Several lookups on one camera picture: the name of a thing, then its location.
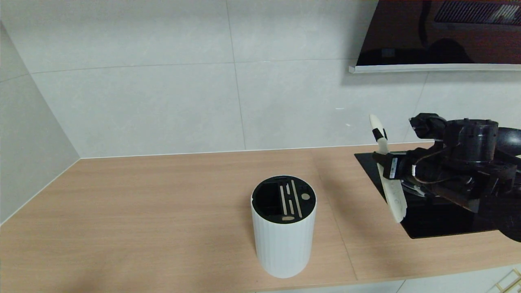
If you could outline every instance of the white knife block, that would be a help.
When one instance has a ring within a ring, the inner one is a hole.
[[[300,273],[311,256],[316,196],[312,187],[292,176],[261,182],[251,197],[257,258],[272,276]]]

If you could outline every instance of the knife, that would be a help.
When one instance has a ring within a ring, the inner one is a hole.
[[[389,148],[387,146],[387,133],[383,128],[382,123],[375,115],[369,115],[369,121],[371,122],[371,128],[373,129],[373,135],[378,143],[378,153],[387,154]],[[380,180],[382,181],[383,192],[386,196],[387,205],[391,210],[394,220],[399,223],[405,217],[407,210],[407,202],[405,201],[405,195],[400,180],[389,180],[383,176],[383,166],[378,166],[378,173],[380,173]]]

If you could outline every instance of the white tile wall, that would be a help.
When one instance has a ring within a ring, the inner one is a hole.
[[[29,72],[233,62],[223,0],[5,0]]]
[[[73,70],[34,79],[81,157],[244,150],[233,64]]]
[[[430,72],[416,109],[421,112],[521,128],[521,72]],[[405,141],[418,141],[413,130]]]
[[[422,111],[521,127],[515,72],[347,73],[376,4],[3,0],[2,16],[83,157],[374,143],[369,113],[391,142],[418,141]]]
[[[30,75],[0,83],[3,223],[79,159]]]
[[[230,0],[236,62],[358,58],[377,0]]]
[[[246,149],[370,144],[369,113],[401,142],[426,73],[352,75],[342,60],[236,64]]]

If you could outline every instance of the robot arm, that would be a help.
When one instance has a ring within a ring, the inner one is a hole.
[[[443,197],[490,219],[500,232],[521,242],[521,130],[495,121],[447,121],[421,113],[410,119],[416,135],[434,139],[428,149],[373,153],[382,176]]]

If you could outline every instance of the countertop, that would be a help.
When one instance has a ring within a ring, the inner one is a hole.
[[[353,155],[375,149],[80,160],[2,225],[2,292],[266,291],[519,262],[521,243],[498,231],[409,238]],[[255,186],[281,174],[317,194],[311,259],[288,279],[257,261],[250,210]]]

